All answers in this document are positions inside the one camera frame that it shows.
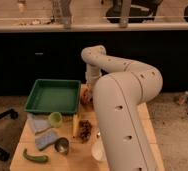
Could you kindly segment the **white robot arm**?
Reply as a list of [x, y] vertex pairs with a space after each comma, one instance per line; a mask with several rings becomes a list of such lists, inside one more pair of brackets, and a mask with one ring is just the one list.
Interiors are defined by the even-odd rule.
[[101, 45], [83, 49], [81, 57], [86, 63], [86, 83], [109, 170], [158, 171], [137, 106], [161, 91], [159, 70], [136, 60], [109, 56]]

